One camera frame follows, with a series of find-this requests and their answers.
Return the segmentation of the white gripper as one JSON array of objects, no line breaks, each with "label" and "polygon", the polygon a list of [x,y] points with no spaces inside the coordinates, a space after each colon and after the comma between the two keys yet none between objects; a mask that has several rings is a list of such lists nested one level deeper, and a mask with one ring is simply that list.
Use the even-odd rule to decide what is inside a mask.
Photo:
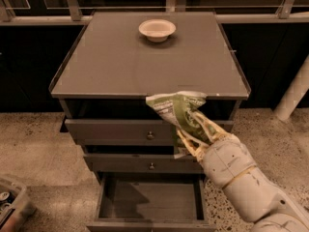
[{"label": "white gripper", "polygon": [[211,146],[184,130],[177,129],[188,152],[201,162],[205,174],[219,188],[225,188],[245,170],[255,167],[256,161],[247,147],[233,134],[229,134],[203,113],[194,111],[191,117],[201,126]]}]

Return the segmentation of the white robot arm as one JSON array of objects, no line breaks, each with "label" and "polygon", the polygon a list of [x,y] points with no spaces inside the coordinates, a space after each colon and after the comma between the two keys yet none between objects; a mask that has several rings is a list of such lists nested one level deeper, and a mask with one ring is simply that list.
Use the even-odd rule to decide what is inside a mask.
[{"label": "white robot arm", "polygon": [[309,232],[308,213],[266,177],[235,135],[200,112],[189,116],[208,140],[203,142],[182,129],[179,137],[239,216],[253,224],[250,232]]}]

